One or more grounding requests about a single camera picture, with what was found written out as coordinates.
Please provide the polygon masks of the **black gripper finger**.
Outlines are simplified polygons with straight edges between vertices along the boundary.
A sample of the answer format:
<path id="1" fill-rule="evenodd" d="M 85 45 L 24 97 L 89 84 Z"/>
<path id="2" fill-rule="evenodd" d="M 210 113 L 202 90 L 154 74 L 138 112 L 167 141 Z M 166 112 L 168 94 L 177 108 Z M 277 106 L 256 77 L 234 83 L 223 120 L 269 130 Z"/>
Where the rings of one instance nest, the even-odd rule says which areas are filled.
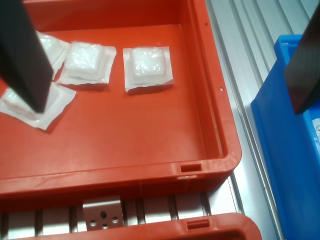
<path id="1" fill-rule="evenodd" d="M 292 108 L 302 114 L 320 100 L 320 7 L 317 6 L 284 71 Z"/>
<path id="2" fill-rule="evenodd" d="M 20 0 L 0 2 L 0 76 L 35 112 L 44 112 L 53 69 Z"/>

